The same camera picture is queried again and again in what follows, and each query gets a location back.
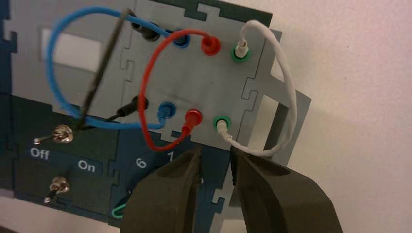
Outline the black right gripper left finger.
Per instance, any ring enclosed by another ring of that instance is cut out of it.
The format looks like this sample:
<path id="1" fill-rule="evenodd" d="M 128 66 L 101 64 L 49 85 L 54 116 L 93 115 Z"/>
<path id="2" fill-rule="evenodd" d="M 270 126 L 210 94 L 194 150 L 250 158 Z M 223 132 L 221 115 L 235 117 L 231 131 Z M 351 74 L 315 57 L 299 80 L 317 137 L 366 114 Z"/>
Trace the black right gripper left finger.
<path id="1" fill-rule="evenodd" d="M 202 148 L 196 146 L 138 182 L 126 204 L 120 232 L 194 232 L 201 162 Z"/>

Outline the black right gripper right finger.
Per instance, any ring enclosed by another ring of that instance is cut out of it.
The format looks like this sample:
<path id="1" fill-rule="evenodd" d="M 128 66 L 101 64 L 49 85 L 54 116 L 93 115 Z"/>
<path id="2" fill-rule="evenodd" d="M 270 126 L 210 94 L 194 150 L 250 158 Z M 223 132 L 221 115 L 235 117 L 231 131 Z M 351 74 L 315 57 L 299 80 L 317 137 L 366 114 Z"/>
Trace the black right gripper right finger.
<path id="1" fill-rule="evenodd" d="M 230 149 L 233 185 L 249 233 L 341 233 L 331 199 L 311 178 Z"/>

